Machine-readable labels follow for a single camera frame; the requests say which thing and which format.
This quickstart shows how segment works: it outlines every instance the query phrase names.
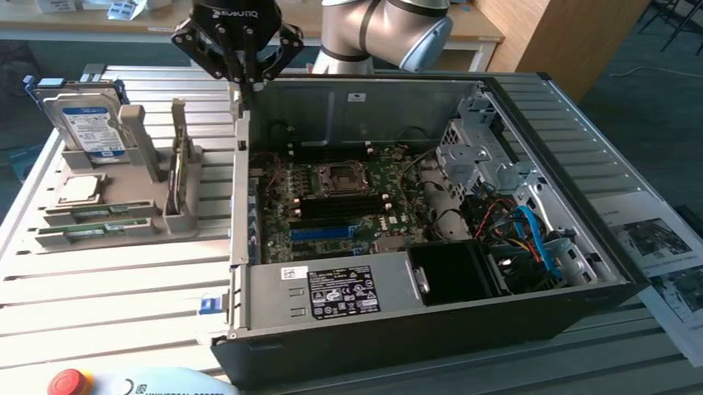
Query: red emergency stop button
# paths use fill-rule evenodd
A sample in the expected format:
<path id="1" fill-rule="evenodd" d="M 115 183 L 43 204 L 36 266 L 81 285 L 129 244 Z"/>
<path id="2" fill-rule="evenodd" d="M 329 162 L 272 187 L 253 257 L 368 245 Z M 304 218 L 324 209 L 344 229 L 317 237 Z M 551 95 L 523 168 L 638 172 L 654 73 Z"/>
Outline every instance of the red emergency stop button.
<path id="1" fill-rule="evenodd" d="M 75 369 L 67 369 L 53 376 L 48 384 L 48 395 L 79 395 L 85 387 L 85 376 Z"/>

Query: open computer tower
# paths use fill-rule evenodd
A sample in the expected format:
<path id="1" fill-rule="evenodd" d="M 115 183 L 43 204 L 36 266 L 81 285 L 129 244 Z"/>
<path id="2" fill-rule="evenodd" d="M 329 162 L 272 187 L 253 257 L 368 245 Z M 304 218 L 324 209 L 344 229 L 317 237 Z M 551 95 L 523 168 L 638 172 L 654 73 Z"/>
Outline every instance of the open computer tower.
<path id="1" fill-rule="evenodd" d="M 647 279 L 492 77 L 292 76 L 236 120 L 243 389 L 548 339 Z"/>

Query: blue pcie slot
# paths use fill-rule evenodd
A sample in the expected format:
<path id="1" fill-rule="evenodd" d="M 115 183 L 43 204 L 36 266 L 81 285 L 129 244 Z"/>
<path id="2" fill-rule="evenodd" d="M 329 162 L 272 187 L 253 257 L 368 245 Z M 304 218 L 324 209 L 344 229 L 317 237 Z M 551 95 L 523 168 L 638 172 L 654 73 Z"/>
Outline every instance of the blue pcie slot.
<path id="1" fill-rule="evenodd" d="M 351 239 L 356 226 L 335 226 L 316 229 L 293 229 L 289 232 L 291 241 L 312 241 L 321 239 Z"/>

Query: paper document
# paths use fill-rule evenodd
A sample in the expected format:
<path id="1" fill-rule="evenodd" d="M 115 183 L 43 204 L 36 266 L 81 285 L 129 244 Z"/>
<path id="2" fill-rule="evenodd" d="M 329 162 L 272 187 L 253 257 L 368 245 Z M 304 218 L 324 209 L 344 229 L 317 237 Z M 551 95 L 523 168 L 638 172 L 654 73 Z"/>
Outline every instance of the paper document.
<path id="1" fill-rule="evenodd" d="M 647 192 L 591 201 L 650 278 L 639 299 L 694 366 L 703 365 L 703 240 Z"/>

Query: hard drive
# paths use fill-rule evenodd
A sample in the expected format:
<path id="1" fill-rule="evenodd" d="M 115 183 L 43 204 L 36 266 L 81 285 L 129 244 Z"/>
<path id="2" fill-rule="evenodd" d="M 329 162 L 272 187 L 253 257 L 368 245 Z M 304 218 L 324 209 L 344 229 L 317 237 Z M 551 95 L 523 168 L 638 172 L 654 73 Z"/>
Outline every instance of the hard drive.
<path id="1" fill-rule="evenodd" d="M 120 125 L 120 106 L 128 104 L 121 81 L 69 82 L 45 78 L 28 83 L 28 93 L 47 113 L 68 151 L 85 151 L 95 164 L 128 161 L 136 146 Z"/>

